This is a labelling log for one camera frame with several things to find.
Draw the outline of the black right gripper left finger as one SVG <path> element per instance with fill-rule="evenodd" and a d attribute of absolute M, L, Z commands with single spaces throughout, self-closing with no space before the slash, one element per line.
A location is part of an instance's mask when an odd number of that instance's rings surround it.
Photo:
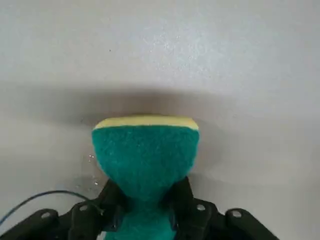
<path fill-rule="evenodd" d="M 116 232 L 126 212 L 126 196 L 108 180 L 95 199 L 83 199 L 67 213 L 40 209 L 23 219 L 0 238 L 2 240 L 96 240 L 102 232 Z"/>

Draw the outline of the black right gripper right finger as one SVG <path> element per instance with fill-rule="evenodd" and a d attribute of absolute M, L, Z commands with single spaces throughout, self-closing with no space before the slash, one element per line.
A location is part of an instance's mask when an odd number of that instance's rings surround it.
<path fill-rule="evenodd" d="M 231 208 L 220 213 L 212 202 L 195 198 L 188 177 L 169 190 L 171 228 L 176 240 L 275 240 L 250 212 Z"/>

